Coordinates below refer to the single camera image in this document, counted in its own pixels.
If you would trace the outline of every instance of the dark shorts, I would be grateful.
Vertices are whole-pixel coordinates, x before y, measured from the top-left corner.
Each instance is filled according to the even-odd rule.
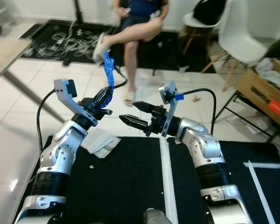
[[[150,16],[143,16],[143,15],[129,15],[128,17],[124,18],[121,22],[121,31],[125,30],[126,28],[138,24],[138,23],[146,23],[150,21]]]

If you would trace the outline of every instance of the blue top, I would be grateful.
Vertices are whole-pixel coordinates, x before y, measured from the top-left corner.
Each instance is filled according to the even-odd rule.
[[[161,8],[161,0],[128,0],[130,15],[150,15]]]

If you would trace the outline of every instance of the wooden table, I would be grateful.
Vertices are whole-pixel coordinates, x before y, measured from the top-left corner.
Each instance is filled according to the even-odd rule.
[[[21,80],[8,71],[8,68],[23,54],[30,44],[31,41],[28,39],[15,40],[0,37],[0,76],[3,75],[18,90],[39,105],[42,99],[29,89]],[[64,122],[64,119],[47,104],[44,104],[43,108],[57,120]]]

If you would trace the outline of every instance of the cardboard box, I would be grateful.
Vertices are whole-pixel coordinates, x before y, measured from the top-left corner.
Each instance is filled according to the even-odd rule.
[[[280,73],[280,61],[273,59],[274,70]],[[280,125],[280,91],[248,69],[236,86],[237,90]]]

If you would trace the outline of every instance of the person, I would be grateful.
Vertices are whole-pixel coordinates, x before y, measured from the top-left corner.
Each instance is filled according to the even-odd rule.
[[[119,6],[120,0],[113,0],[116,14],[122,19],[121,32],[115,35],[102,33],[93,53],[92,59],[102,63],[104,54],[117,43],[125,44],[124,64],[128,75],[128,88],[124,103],[133,106],[135,100],[135,74],[137,69],[137,47],[139,41],[148,42],[162,29],[162,22],[169,10],[168,0],[128,0],[128,8]]]

